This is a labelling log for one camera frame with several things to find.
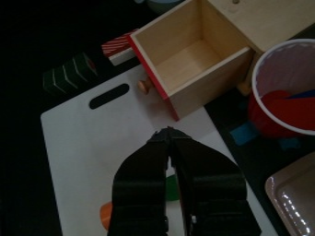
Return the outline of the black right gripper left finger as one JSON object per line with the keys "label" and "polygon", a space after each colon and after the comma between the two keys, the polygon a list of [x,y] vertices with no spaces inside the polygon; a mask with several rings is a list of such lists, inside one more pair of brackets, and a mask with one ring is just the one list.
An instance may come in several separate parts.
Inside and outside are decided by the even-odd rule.
{"label": "black right gripper left finger", "polygon": [[166,236],[166,129],[121,162],[112,185],[108,236]]}

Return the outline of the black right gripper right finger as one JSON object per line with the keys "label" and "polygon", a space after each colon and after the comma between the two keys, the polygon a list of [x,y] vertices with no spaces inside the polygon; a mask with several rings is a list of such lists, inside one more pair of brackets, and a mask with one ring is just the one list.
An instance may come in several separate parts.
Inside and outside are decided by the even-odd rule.
{"label": "black right gripper right finger", "polygon": [[170,128],[168,135],[184,236],[260,236],[237,165],[184,132]]}

